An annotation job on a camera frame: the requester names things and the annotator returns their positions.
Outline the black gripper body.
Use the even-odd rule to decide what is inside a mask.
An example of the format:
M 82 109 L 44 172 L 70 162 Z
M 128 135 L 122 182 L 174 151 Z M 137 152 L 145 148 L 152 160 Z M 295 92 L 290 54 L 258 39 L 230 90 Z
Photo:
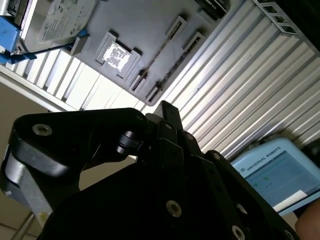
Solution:
M 185 167 L 134 163 L 65 200 L 42 240 L 190 240 Z

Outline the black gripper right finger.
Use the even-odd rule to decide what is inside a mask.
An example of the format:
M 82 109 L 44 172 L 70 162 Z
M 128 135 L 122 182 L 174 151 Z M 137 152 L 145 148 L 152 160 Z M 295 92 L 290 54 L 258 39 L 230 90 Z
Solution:
M 184 131 L 179 110 L 161 101 L 161 117 L 177 130 L 190 196 L 191 240 L 297 240 L 295 231 L 217 151 L 203 153 Z

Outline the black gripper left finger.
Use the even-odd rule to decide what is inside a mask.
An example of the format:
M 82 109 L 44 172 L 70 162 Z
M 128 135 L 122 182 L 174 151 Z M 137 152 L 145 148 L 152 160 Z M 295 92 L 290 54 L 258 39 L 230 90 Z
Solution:
M 181 218 L 182 132 L 175 107 L 24 115 L 12 126 L 0 188 L 36 214 Z

